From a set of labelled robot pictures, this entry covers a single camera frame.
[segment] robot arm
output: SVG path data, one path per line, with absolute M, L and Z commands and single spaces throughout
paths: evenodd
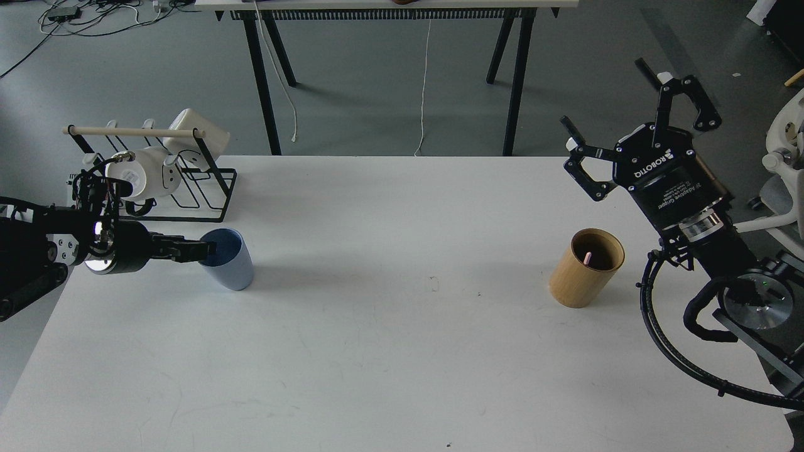
M 96 172 L 116 154 L 76 177 L 74 208 L 40 206 L 0 196 L 0 322 L 60 286 L 68 266 L 86 262 L 94 273 L 128 273 L 150 259 L 203 261 L 215 243 L 149 232 L 137 221 L 121 220 L 121 196 L 131 192 L 125 181 Z
M 781 252 L 759 261 L 739 237 L 728 216 L 733 196 L 706 167 L 692 145 L 692 136 L 668 125 L 672 97 L 685 94 L 698 109 L 693 127 L 707 131 L 720 126 L 706 92 L 694 76 L 681 80 L 670 74 L 655 75 L 642 60 L 637 66 L 658 90 L 654 122 L 640 125 L 618 141 L 612 150 L 588 145 L 567 117 L 561 122 L 570 140 L 567 172 L 595 201 L 617 185 L 625 187 L 659 235 L 661 250 L 649 254 L 640 287 L 643 319 L 651 338 L 676 367 L 698 381 L 725 393 L 757 403 L 804 409 L 804 366 L 798 363 L 804 351 L 787 355 L 762 340 L 756 331 L 776 327 L 788 319 L 793 308 L 790 283 L 804 285 L 804 262 Z M 613 163 L 607 182 L 592 180 L 583 170 L 584 158 Z M 687 329 L 701 339 L 716 342 L 742 340 L 777 369 L 774 381 L 785 397 L 764 394 L 720 379 L 691 363 L 663 334 L 653 312 L 652 289 L 662 263 L 693 269 L 698 261 L 712 279 L 693 298 L 684 313 Z M 697 322 L 704 307 L 717 298 L 715 318 L 727 331 L 712 331 Z

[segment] wooden cup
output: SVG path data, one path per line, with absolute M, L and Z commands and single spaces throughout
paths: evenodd
M 592 253 L 584 265 L 586 253 Z M 567 307 L 586 307 L 626 261 L 617 238 L 601 229 L 581 229 L 550 276 L 550 293 Z

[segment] white table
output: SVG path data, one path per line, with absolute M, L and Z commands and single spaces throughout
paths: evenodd
M 519 105 L 527 68 L 527 55 L 530 51 L 531 32 L 538 8 L 551 8 L 557 17 L 561 7 L 578 6 L 579 0 L 420 0 L 408 5 L 397 5 L 391 0 L 270 0 L 256 3 L 268 31 L 279 64 L 288 86 L 296 86 L 296 76 L 290 67 L 285 45 L 279 36 L 276 20 L 387 20 L 387 19 L 446 19 L 446 18 L 501 18 L 497 44 L 491 56 L 491 64 L 486 74 L 486 83 L 493 84 L 497 77 L 500 60 L 503 57 L 511 27 L 515 18 L 522 18 L 519 41 L 511 83 L 511 101 L 508 106 L 505 139 L 502 155 L 512 155 L 516 126 L 519 120 Z M 281 154 L 277 124 L 273 116 L 273 105 L 265 75 L 262 59 L 262 44 L 257 34 L 257 13 L 255 2 L 249 0 L 196 0 L 198 10 L 213 10 L 220 21 L 225 11 L 233 19 L 242 20 L 251 56 L 257 95 L 260 98 L 265 131 L 268 134 L 271 154 Z
M 563 162 L 221 158 L 253 284 L 165 261 L 76 268 L 0 450 L 789 450 L 780 409 L 719 398 L 654 347 L 634 283 L 657 236 L 624 190 L 594 203 Z M 573 310 L 547 281 L 585 227 L 618 236 L 626 263 Z M 683 329 L 705 281 L 663 271 L 660 321 L 696 363 L 769 390 L 746 346 Z

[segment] table leg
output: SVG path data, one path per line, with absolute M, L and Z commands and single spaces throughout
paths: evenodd
M 288 86 L 295 87 L 296 77 L 293 75 L 293 69 L 290 67 L 288 54 L 285 52 L 285 45 L 282 43 L 282 37 L 279 36 L 277 21 L 273 20 L 273 17 L 270 15 L 264 15 L 262 20 L 265 22 L 265 28 L 268 29 L 268 36 L 271 38 L 273 48 L 277 51 L 279 65 L 282 66 L 282 72 L 285 74 L 285 80 L 288 81 Z
M 514 137 L 516 135 L 516 124 L 519 120 L 519 104 L 522 101 L 522 87 L 525 83 L 527 53 L 531 48 L 534 18 L 534 14 L 523 16 L 522 27 L 519 29 L 519 46 L 516 49 L 514 83 L 511 86 L 511 103 L 508 105 L 508 123 L 505 129 L 505 142 L 502 144 L 502 155 L 514 154 Z
M 486 83 L 488 84 L 494 84 L 494 79 L 497 78 L 497 69 L 499 69 L 500 61 L 503 59 L 503 52 L 505 51 L 506 43 L 508 43 L 512 25 L 514 25 L 514 18 L 506 17 L 502 20 L 502 28 L 500 28 L 500 34 L 497 36 L 497 45 L 494 47 L 494 54 L 491 56 L 489 73 L 486 75 Z
M 260 38 L 257 36 L 256 20 L 244 20 L 243 28 L 246 31 L 246 41 L 248 41 L 248 53 L 251 54 L 252 66 L 254 67 L 254 80 L 256 81 L 257 94 L 260 96 L 260 107 L 262 117 L 265 120 L 265 131 L 268 132 L 268 144 L 271 148 L 271 155 L 282 155 L 279 147 L 279 135 L 277 134 L 277 122 L 273 117 L 273 105 L 271 104 L 271 92 L 268 90 L 268 78 L 265 75 L 265 64 L 262 61 L 262 51 L 260 51 Z

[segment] black wire rack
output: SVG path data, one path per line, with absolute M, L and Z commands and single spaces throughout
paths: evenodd
M 121 205 L 121 209 L 128 215 L 120 215 L 121 218 L 129 220 L 148 220 L 148 221 L 194 221 L 204 223 L 220 223 L 224 221 L 226 212 L 229 209 L 229 202 L 232 200 L 232 192 L 237 180 L 237 171 L 234 168 L 218 168 L 215 159 L 212 157 L 207 143 L 204 141 L 206 132 L 199 129 L 193 130 L 169 130 L 153 129 L 143 126 L 140 129 L 123 129 L 111 126 L 107 127 L 76 127 L 69 125 L 62 129 L 64 134 L 70 135 L 73 141 L 84 154 L 95 154 L 94 163 L 101 162 L 103 155 L 95 151 L 87 142 L 84 135 L 97 135 L 106 138 L 114 153 L 129 150 L 129 145 L 121 137 L 143 138 L 146 145 L 151 144 L 149 138 L 153 138 L 161 147 L 162 138 L 193 138 L 198 145 L 201 155 L 209 165 L 209 169 L 202 171 L 192 167 L 182 156 L 182 152 L 176 154 L 176 167 L 179 169 L 181 183 L 179 188 L 169 196 L 156 199 L 148 199 L 145 203 L 151 203 L 151 208 L 146 208 L 146 214 L 140 215 L 145 204 L 136 204 L 126 201 Z M 186 212 L 187 215 L 159 215 L 159 212 Z

